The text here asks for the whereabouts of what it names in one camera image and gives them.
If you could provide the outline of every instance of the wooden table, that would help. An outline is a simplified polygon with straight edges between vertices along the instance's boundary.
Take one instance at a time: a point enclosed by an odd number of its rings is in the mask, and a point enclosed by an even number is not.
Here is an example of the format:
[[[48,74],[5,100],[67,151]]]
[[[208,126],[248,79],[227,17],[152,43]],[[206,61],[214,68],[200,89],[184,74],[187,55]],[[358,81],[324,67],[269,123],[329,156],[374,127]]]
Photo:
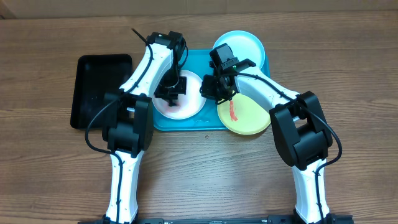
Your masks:
[[[131,27],[145,36],[181,32],[191,49],[210,48],[229,30],[258,36],[272,78],[316,93],[341,138],[343,157],[326,169],[331,211],[356,223],[398,222],[397,21],[397,11],[0,21],[0,222],[76,223],[105,213],[109,156],[69,125],[76,63],[127,53],[136,66],[144,44]],[[100,132],[91,139],[105,147]],[[292,213],[295,189],[271,128],[247,137],[155,132],[138,202],[140,217],[261,217]]]

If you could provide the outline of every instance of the pink stain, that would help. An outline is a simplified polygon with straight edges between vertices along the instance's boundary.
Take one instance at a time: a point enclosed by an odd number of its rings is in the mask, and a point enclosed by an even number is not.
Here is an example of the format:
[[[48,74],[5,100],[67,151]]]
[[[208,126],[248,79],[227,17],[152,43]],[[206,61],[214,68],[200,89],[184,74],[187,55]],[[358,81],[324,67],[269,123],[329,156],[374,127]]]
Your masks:
[[[238,118],[235,115],[234,102],[232,100],[229,101],[229,115],[231,116],[231,120],[232,121],[237,121],[238,120]]]

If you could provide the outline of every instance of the black cable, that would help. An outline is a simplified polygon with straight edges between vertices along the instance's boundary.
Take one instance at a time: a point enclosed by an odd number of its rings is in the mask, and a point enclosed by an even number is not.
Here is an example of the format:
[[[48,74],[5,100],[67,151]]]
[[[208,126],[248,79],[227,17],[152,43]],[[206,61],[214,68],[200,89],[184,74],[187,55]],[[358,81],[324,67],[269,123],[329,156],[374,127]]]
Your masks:
[[[102,152],[105,154],[109,154],[109,155],[113,155],[114,157],[116,157],[119,161],[119,166],[120,166],[120,171],[119,171],[119,183],[118,183],[118,195],[116,197],[116,224],[119,224],[119,213],[120,213],[120,188],[121,188],[121,184],[122,184],[122,176],[123,176],[123,162],[122,159],[120,158],[119,155],[117,155],[115,152],[111,152],[108,150],[104,150],[104,149],[100,149],[97,148],[95,146],[93,146],[90,143],[90,140],[88,139],[88,133],[90,132],[90,128],[92,127],[94,121],[97,119],[97,117],[102,114],[107,108],[109,108],[112,104],[114,104],[115,102],[119,101],[121,98],[123,98],[124,96],[126,96],[127,94],[129,94],[130,92],[133,91],[133,89],[135,89],[135,87],[138,86],[138,83],[142,80],[142,78],[144,78],[144,75],[146,74],[146,72],[148,71],[150,64],[152,63],[153,60],[153,56],[154,53],[152,51],[152,48],[150,47],[150,44],[146,41],[146,39],[141,36],[135,29],[132,29],[132,31],[134,33],[137,34],[137,36],[144,41],[145,45],[148,47],[149,52],[150,52],[150,57],[149,57],[149,61],[147,66],[145,67],[144,71],[142,72],[142,74],[140,75],[140,77],[137,79],[137,81],[133,84],[133,86],[128,89],[127,91],[125,91],[122,95],[120,95],[119,97],[117,97],[115,100],[113,100],[112,102],[108,103],[104,108],[102,108],[102,110],[100,110],[95,116],[94,118],[90,121],[90,123],[88,124],[87,128],[86,128],[86,133],[85,133],[85,140],[86,143],[88,145],[88,147],[90,147],[92,150],[95,150],[97,152]]]
[[[186,48],[186,50],[187,50],[187,54],[186,54],[185,59],[184,59],[184,61],[182,62],[182,64],[178,66],[178,69],[181,69],[181,68],[185,65],[185,62],[187,62],[187,58],[188,58],[188,46],[185,45],[185,48]]]
[[[319,181],[318,181],[318,176],[319,176],[319,172],[322,168],[331,165],[335,162],[337,162],[342,153],[343,153],[343,146],[341,145],[341,141],[338,138],[337,134],[335,133],[335,131],[329,126],[329,124],[327,124],[326,122],[324,122],[324,120],[322,120],[319,116],[317,116],[316,114],[314,114],[312,111],[310,111],[307,107],[305,107],[303,104],[299,103],[297,100],[292,99],[291,97],[287,96],[283,91],[280,91],[278,88],[276,88],[273,84],[271,84],[268,80],[266,80],[265,78],[262,78],[258,75],[251,75],[251,74],[247,74],[247,73],[228,73],[228,74],[223,74],[222,76],[237,76],[237,75],[242,75],[245,77],[252,77],[255,79],[258,79],[260,81],[263,81],[264,83],[266,83],[268,86],[270,86],[273,90],[275,90],[281,97],[284,97],[287,100],[293,101],[294,103],[298,104],[299,107],[301,107],[301,109],[303,109],[305,112],[309,113],[310,115],[312,115],[314,118],[316,118],[317,120],[319,120],[331,133],[331,135],[334,137],[334,139],[336,140],[337,146],[338,146],[338,154],[337,156],[332,159],[329,162],[326,162],[322,165],[320,165],[316,171],[315,171],[315,188],[317,191],[317,201],[318,201],[318,208],[319,208],[319,212],[321,215],[321,221],[324,223],[325,219],[323,218],[323,211],[322,211],[322,205],[321,205],[321,200],[320,200],[320,193],[319,193]]]

